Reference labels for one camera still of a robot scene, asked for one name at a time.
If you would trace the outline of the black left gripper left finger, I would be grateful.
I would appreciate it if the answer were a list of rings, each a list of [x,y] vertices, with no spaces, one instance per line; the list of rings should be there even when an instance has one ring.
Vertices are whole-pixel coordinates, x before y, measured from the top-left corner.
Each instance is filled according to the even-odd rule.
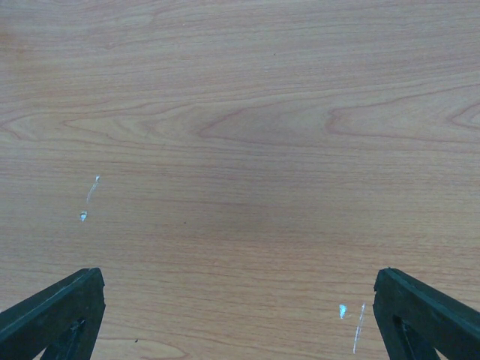
[[[1,312],[2,359],[90,359],[106,305],[99,268],[83,268]]]

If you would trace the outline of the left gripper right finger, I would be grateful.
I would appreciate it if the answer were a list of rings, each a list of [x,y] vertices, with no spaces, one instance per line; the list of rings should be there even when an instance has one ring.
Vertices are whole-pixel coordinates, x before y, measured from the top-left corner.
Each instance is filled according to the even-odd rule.
[[[479,358],[479,312],[396,268],[378,272],[373,313],[390,359]]]

